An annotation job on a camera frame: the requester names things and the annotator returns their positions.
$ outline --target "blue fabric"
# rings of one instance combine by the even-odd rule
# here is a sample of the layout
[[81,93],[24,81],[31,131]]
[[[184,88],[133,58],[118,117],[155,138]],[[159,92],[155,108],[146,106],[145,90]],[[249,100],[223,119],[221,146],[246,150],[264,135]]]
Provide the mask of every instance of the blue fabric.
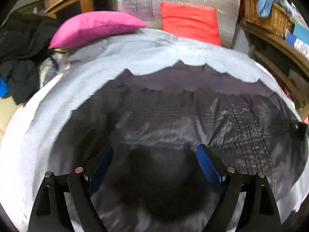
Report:
[[7,87],[7,83],[5,83],[2,78],[0,78],[0,98],[2,98],[8,92],[9,88]]
[[262,18],[268,17],[273,2],[278,3],[290,16],[295,15],[292,6],[287,0],[259,0],[256,5],[258,15]]
[[286,42],[294,47],[294,43],[296,41],[297,37],[292,35],[290,32],[286,36]]
[[295,23],[293,35],[302,40],[305,44],[309,44],[309,29],[304,28],[298,23]]
[[222,177],[201,145],[197,147],[196,158],[212,190],[215,193],[220,193]]

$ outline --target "metal bolt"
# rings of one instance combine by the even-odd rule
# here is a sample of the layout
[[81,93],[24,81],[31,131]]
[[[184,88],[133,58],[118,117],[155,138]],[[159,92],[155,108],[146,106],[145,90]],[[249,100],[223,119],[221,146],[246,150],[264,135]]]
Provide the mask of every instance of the metal bolt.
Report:
[[53,172],[51,172],[51,171],[47,171],[47,172],[45,173],[45,177],[46,177],[46,178],[51,178],[52,175],[53,175]]
[[263,172],[258,172],[257,175],[258,175],[259,177],[261,177],[261,178],[264,178],[264,177],[265,177],[265,173],[263,173]]
[[75,173],[82,173],[83,171],[84,171],[84,168],[82,167],[75,168]]
[[235,168],[234,167],[228,167],[228,172],[229,173],[235,173]]

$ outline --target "clutter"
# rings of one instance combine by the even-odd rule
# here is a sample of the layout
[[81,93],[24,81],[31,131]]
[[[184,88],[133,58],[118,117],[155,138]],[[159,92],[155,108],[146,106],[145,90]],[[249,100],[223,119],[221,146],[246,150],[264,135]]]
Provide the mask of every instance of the clutter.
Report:
[[44,60],[40,65],[40,88],[43,88],[58,74],[63,73],[70,66],[66,62],[66,54],[55,52],[53,55]]
[[55,19],[13,12],[0,29],[0,75],[17,105],[39,89],[38,65],[58,27]]
[[279,4],[292,18],[297,17],[297,12],[287,0],[259,0],[256,10],[260,17],[265,18],[269,16],[272,3]]
[[309,29],[305,28],[299,23],[295,23],[293,35],[309,45]]

